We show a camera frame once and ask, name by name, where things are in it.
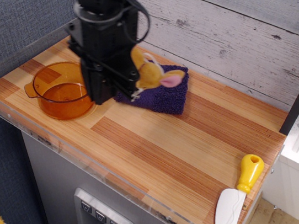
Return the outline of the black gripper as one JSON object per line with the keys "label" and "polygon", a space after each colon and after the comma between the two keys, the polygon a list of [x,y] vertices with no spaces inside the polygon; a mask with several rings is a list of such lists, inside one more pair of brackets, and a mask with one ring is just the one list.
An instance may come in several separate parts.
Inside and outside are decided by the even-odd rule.
{"label": "black gripper", "polygon": [[116,96],[132,96],[138,71],[131,51],[138,43],[138,13],[95,14],[73,6],[78,25],[70,28],[70,48],[81,58],[81,72],[90,99],[97,105]]}

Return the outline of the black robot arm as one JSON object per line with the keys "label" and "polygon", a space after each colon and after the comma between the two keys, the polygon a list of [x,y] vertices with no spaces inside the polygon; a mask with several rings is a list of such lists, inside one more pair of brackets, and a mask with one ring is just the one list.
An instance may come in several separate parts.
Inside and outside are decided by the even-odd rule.
{"label": "black robot arm", "polygon": [[117,92],[131,97],[141,11],[137,0],[0,0],[0,75],[70,36],[91,99],[101,105]]}

